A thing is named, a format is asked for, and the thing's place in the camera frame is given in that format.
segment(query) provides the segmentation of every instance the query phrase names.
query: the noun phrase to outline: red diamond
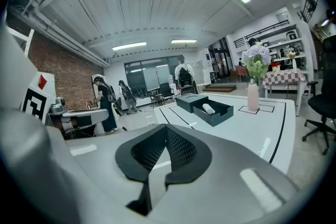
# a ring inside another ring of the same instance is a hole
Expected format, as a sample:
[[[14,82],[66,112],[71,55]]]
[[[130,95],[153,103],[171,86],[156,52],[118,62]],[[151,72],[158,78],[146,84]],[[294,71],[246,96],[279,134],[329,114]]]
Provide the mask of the red diamond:
[[[47,84],[47,80],[41,75],[38,81],[38,87],[43,90],[44,86]]]

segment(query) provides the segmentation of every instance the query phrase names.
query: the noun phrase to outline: flower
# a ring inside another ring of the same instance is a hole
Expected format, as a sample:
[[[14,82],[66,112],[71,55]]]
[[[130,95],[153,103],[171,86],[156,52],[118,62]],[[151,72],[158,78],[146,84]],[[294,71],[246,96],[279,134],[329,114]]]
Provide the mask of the flower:
[[[294,59],[295,56],[296,56],[296,53],[293,52],[293,51],[290,51],[290,52],[287,53],[287,57],[288,57],[289,59]]]
[[[256,61],[256,57],[260,58],[260,60],[264,65],[268,65],[271,62],[271,56],[269,55],[269,49],[261,46],[260,42],[257,42],[256,45],[251,46],[247,51],[243,51],[241,54],[242,61],[247,64],[247,61]]]
[[[256,42],[255,45],[244,51],[241,56],[250,77],[255,81],[266,74],[271,56],[269,55],[269,49],[261,46],[260,42]]]

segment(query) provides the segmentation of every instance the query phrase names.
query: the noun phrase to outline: red brick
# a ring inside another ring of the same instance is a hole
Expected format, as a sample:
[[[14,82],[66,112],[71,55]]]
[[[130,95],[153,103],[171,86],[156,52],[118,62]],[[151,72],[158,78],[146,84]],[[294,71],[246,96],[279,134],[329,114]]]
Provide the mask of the red brick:
[[[7,16],[7,24],[24,35],[29,34],[30,27],[13,15]],[[28,58],[38,71],[55,75],[56,95],[65,99],[68,109],[86,109],[86,102],[94,97],[91,76],[103,74],[103,68],[73,54],[38,31],[31,40]]]

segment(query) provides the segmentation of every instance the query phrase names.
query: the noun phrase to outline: black backpack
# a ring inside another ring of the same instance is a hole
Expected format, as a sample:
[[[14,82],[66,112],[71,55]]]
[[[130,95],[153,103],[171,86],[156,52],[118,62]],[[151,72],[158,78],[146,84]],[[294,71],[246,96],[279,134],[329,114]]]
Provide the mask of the black backpack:
[[[183,67],[180,70],[179,82],[180,82],[181,87],[190,86],[193,83],[193,77]]]
[[[114,90],[113,90],[112,86],[106,86],[106,85],[104,85],[104,86],[107,88],[107,100],[110,103],[114,103],[116,101],[116,95],[114,94]]]
[[[123,91],[123,95],[124,95],[124,97],[126,97],[126,99],[127,99],[128,97],[131,97],[131,96],[132,96],[131,89],[130,89],[127,85],[125,85],[125,87],[122,86],[122,91]]]

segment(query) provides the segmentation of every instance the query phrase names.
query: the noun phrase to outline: ceiling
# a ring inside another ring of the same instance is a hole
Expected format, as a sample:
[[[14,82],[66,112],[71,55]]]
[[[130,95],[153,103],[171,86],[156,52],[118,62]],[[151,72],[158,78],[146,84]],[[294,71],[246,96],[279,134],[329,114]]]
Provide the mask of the ceiling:
[[[288,1],[297,0],[247,4],[240,0],[16,0],[12,10],[62,45],[89,50],[110,63],[135,52],[196,51]],[[18,3],[23,11],[17,10]],[[50,20],[50,25],[44,28],[40,23],[47,20],[41,18]],[[61,37],[50,30],[55,27],[64,32]],[[197,39],[197,43],[173,45],[172,39]],[[143,41],[146,46],[118,50],[118,54],[112,49]]]

